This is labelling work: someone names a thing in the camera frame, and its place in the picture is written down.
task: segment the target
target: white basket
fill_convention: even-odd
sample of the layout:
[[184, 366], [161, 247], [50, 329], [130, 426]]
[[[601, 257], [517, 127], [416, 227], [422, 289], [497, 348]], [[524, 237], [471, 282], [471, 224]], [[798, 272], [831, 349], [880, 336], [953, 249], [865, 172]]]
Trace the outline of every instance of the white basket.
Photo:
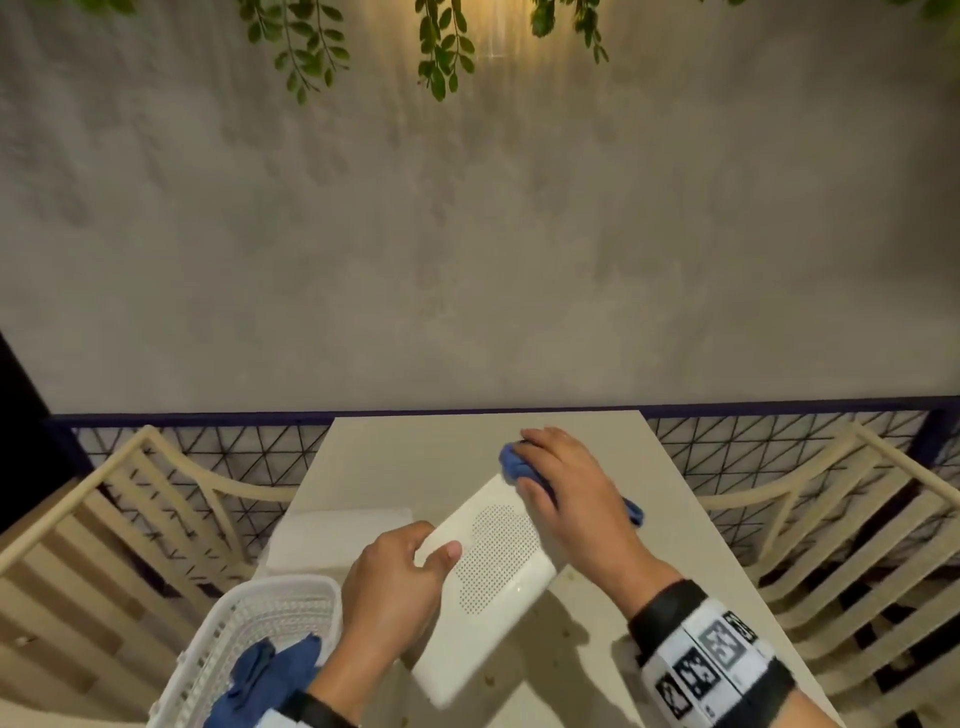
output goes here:
[[323, 641], [322, 665], [340, 639], [340, 610], [340, 587], [326, 576], [272, 576], [234, 587], [178, 658], [147, 728], [203, 728], [237, 658], [264, 638], [280, 650], [313, 633]]

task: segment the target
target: concrete wall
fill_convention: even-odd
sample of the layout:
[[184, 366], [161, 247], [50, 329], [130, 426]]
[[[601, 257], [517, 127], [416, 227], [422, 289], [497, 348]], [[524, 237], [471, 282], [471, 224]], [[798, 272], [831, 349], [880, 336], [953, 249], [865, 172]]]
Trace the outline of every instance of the concrete wall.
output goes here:
[[960, 96], [914, 9], [604, 0], [597, 69], [499, 0], [438, 106], [412, 0], [365, 0], [299, 109], [229, 0], [140, 4], [0, 9], [0, 328], [55, 411], [960, 390]]

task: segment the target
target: chair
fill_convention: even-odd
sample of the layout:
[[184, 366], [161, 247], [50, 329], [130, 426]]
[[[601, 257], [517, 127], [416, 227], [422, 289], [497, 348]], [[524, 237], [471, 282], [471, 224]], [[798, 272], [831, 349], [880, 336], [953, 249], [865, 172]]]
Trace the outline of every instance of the chair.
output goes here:
[[[828, 486], [801, 503], [811, 481], [828, 469], [836, 469]], [[849, 541], [861, 526], [911, 481], [920, 484], [919, 494], [861, 548], [850, 549]], [[854, 632], [882, 620], [885, 610], [960, 550], [960, 519], [955, 517], [960, 493], [862, 425], [851, 424], [772, 483], [699, 500], [708, 510], [771, 505], [756, 560], [746, 571], [780, 625], [797, 635], [798, 651], [831, 699], [853, 694], [880, 668], [909, 657], [912, 646], [960, 613], [960, 581], [955, 581], [866, 649], [844, 654], [842, 647], [849, 650]], [[845, 506], [842, 517], [832, 520], [831, 514]], [[943, 516], [932, 539], [912, 546], [911, 534]], [[849, 609], [839, 611], [838, 597], [858, 580], [875, 584]], [[957, 684], [960, 647], [891, 691], [844, 712], [844, 719], [848, 728], [887, 726]]]
[[[171, 484], [171, 467], [211, 519]], [[0, 728], [143, 725], [212, 594], [252, 575], [222, 497], [286, 502], [296, 490], [212, 473], [150, 425], [135, 433], [0, 552], [0, 694], [16, 698], [0, 700]]]

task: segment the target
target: white table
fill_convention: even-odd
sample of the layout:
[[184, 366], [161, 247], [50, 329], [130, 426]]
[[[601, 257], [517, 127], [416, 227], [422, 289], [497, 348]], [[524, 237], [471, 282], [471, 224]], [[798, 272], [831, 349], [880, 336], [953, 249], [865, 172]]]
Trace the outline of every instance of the white table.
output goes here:
[[[646, 513], [640, 537], [768, 640], [804, 691], [837, 717], [773, 614], [637, 411], [338, 419], [291, 513], [409, 507], [441, 522], [497, 471], [522, 426], [556, 425], [584, 442], [620, 492]], [[454, 705], [436, 711], [396, 666], [364, 726], [659, 728], [640, 714], [611, 660], [623, 618], [579, 573], [564, 570]]]

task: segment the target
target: blue rag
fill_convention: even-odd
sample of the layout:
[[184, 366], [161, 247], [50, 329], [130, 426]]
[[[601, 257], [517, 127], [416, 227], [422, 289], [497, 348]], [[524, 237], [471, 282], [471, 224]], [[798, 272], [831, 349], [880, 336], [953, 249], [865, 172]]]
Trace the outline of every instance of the blue rag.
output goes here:
[[248, 647], [234, 663], [233, 684], [213, 704], [204, 728], [254, 728], [267, 711], [313, 682], [320, 646], [320, 638], [310, 635], [280, 652], [270, 640]]
[[[503, 474], [506, 478], [513, 482], [522, 477], [529, 477], [531, 480], [538, 482], [543, 490], [550, 495], [554, 505], [557, 504], [557, 495], [553, 492], [553, 487], [536, 468], [514, 452], [513, 443], [507, 443], [500, 450], [500, 467], [503, 468]], [[627, 507], [627, 516], [630, 518], [630, 523], [637, 527], [642, 526], [643, 511], [640, 510], [640, 507], [628, 498], [623, 498], [623, 504]]]

